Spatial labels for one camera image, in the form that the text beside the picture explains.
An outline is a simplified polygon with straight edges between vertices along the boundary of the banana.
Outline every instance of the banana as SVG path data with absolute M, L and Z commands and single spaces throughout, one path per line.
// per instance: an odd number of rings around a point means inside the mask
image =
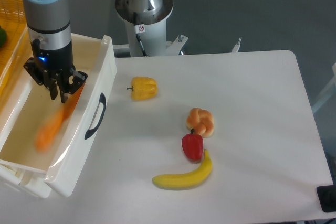
M 167 189 L 185 189 L 196 186 L 204 181 L 212 170 L 209 151 L 204 149 L 204 159 L 194 171 L 184 174 L 162 174 L 152 178 L 155 185 Z

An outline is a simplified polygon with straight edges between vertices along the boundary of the blue light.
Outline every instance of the blue light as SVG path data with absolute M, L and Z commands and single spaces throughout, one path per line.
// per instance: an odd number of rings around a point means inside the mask
M 43 61 L 43 62 L 46 62 L 46 60 L 47 60 L 47 58 L 46 57 L 42 57 L 42 56 L 40 56 L 40 57 L 38 57 L 41 61 Z

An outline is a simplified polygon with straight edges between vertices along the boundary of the carrot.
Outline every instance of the carrot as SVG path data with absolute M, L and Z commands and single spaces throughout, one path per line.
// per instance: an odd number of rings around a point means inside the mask
M 48 151 L 62 127 L 63 122 L 68 119 L 79 100 L 80 94 L 82 93 L 84 84 L 77 90 L 77 92 L 71 95 L 65 104 L 54 114 L 52 117 L 46 121 L 38 130 L 35 138 L 35 148 L 39 152 Z

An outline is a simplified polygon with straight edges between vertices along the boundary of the orange plastic basket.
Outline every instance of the orange plastic basket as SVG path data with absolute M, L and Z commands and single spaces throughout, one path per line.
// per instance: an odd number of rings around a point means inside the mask
M 7 41 L 0 48 L 0 97 L 9 84 L 23 51 L 29 48 L 27 23 L 22 0 L 0 0 L 0 26 L 7 32 Z

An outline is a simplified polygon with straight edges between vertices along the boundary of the white drawer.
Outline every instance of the white drawer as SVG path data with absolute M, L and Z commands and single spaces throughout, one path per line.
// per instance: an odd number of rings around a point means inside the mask
M 51 189 L 66 197 L 72 194 L 117 72 L 110 37 L 99 40 L 73 34 L 72 46 L 76 70 L 89 77 L 72 116 L 62 125 L 50 150 L 41 153 L 35 149 L 35 134 L 41 122 L 59 108 L 60 98 L 51 100 L 49 92 L 38 85 L 33 85 L 6 142 L 0 146 L 0 178 L 39 197 L 48 197 Z

